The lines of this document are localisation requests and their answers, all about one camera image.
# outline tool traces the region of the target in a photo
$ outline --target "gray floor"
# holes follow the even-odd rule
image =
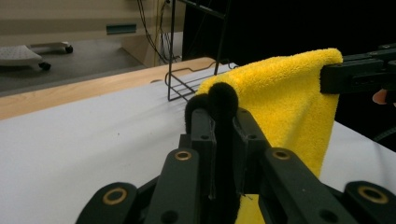
[[[0,97],[146,68],[121,47],[117,38],[69,44],[74,49],[70,54],[64,48],[32,48],[51,64],[49,71],[42,70],[38,65],[0,66]]]

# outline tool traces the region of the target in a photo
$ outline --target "yellow towel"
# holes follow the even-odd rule
[[[250,111],[269,143],[294,151],[318,176],[338,103],[337,94],[320,93],[320,70],[342,60],[337,49],[274,57],[211,77],[196,94],[218,82],[231,85],[239,107]],[[258,195],[241,197],[236,223],[264,223]]]

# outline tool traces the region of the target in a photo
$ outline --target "wooden edge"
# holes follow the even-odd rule
[[[186,69],[173,72],[172,74],[175,76],[183,76],[191,73],[191,70],[195,71],[213,66],[215,66],[215,61],[211,58],[188,60],[185,62],[173,63],[172,71],[183,68]],[[166,64],[111,77],[101,77],[40,91],[29,91],[0,97],[0,120],[87,99],[93,96],[146,85],[154,80],[164,80],[168,72],[169,65]]]

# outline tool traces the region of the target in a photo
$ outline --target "wire rack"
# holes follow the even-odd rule
[[[189,0],[178,0],[184,4],[186,4],[188,7],[193,7],[198,10],[203,11],[204,13],[217,17],[221,20],[223,20],[222,28],[221,28],[221,35],[220,35],[220,42],[219,42],[219,48],[218,48],[218,54],[217,54],[217,59],[215,61],[215,69],[213,76],[218,74],[219,71],[219,62],[220,62],[220,57],[221,57],[221,52],[222,52],[222,45],[223,45],[223,40],[226,32],[226,27],[227,27],[227,20],[228,20],[228,15],[230,12],[231,8],[231,3],[232,0],[228,0],[227,6],[225,9],[225,13],[218,12],[216,10],[213,10],[209,7],[203,6],[200,4],[200,1],[197,0],[196,2],[192,2]],[[166,74],[165,77],[165,83],[168,86],[168,101],[174,101],[176,99],[183,98],[186,101],[189,100],[191,95],[195,94],[199,83],[202,81],[201,78],[195,79],[195,80],[190,80],[190,81],[185,81],[181,80],[180,78],[176,77],[173,72],[180,71],[180,70],[172,70],[172,62],[173,62],[173,42],[174,42],[174,32],[175,32],[175,7],[176,7],[176,0],[172,0],[172,23],[171,23],[171,41],[170,41],[170,48],[169,48],[169,72]]]

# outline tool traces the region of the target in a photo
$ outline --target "black metal rack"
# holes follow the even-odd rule
[[[219,41],[219,48],[218,48],[218,55],[216,58],[216,66],[215,66],[215,71],[213,75],[216,75],[219,70],[219,62],[221,58],[221,52],[222,52],[222,45],[223,45],[223,40],[226,32],[226,27],[227,27],[227,20],[228,20],[228,15],[230,12],[231,8],[231,3],[232,0],[228,0],[227,6],[225,9],[225,13],[218,12],[216,10],[213,10],[210,7],[203,6],[200,4],[200,0],[196,0],[195,2],[189,1],[189,0],[178,0],[179,2],[185,3],[186,6],[188,7],[193,7],[198,10],[203,11],[204,13],[214,16],[216,18],[219,18],[223,20],[222,28],[221,28],[221,35],[220,35],[220,41]],[[173,61],[173,41],[174,41],[174,31],[175,31],[175,8],[176,8],[176,0],[172,0],[172,23],[171,23],[171,41],[170,41],[170,49],[169,49],[169,72],[166,74],[165,77],[165,83],[168,86],[168,101],[173,101],[179,98],[184,98],[186,101],[188,100],[186,97],[189,95],[192,95],[195,93],[196,89],[194,87],[198,86],[191,83],[194,83],[194,80],[185,82],[181,80],[180,78],[174,76],[172,74],[172,61]],[[172,97],[171,93],[172,92],[176,94],[176,96]]]

